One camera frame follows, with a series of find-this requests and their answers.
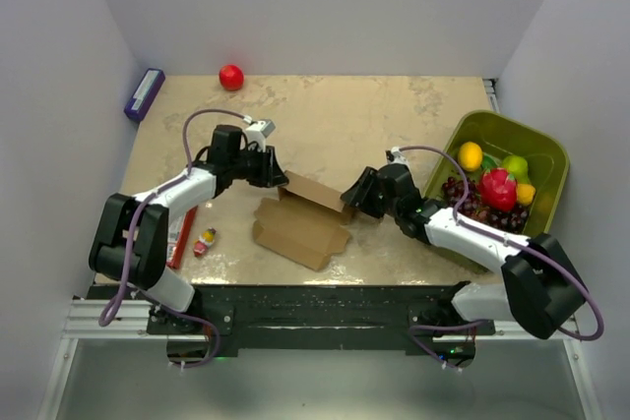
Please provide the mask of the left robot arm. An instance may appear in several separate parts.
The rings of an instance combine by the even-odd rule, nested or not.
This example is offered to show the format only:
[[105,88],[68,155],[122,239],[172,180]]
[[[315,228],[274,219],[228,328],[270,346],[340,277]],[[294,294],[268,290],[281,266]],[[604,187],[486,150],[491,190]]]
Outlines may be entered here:
[[132,285],[147,292],[170,309],[168,319],[180,332],[197,331],[204,310],[193,303],[195,288],[166,265],[169,226],[237,180],[259,188],[286,185],[275,149],[266,144],[274,130],[270,120],[245,129],[218,125],[208,150],[173,179],[133,196],[111,195],[90,251],[91,270],[118,281],[121,290]]

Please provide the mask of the small colourful toy figure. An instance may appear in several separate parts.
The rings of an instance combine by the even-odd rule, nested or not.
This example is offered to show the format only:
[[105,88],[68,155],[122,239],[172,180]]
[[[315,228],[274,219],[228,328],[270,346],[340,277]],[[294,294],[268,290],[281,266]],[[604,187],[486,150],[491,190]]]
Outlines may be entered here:
[[193,255],[196,258],[203,257],[214,245],[216,236],[217,231],[214,228],[207,228],[195,241],[193,245]]

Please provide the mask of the brown cardboard box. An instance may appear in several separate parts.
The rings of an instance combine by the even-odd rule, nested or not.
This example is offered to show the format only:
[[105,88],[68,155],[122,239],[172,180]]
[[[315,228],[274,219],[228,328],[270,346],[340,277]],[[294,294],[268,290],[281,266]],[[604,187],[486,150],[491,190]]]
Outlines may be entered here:
[[354,209],[341,193],[288,171],[288,183],[275,199],[264,198],[254,211],[252,237],[258,245],[311,270],[322,270],[345,251]]

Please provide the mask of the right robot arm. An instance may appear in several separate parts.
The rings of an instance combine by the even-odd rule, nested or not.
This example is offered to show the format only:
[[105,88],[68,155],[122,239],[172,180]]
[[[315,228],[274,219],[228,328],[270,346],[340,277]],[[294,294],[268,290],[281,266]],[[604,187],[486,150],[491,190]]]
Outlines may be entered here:
[[390,216],[409,238],[457,253],[501,276],[498,284],[458,284],[427,316],[432,330],[462,333],[477,322],[515,322],[548,339],[585,303],[585,287],[566,253],[547,234],[535,238],[502,232],[425,198],[400,163],[367,167],[342,194],[369,216]]

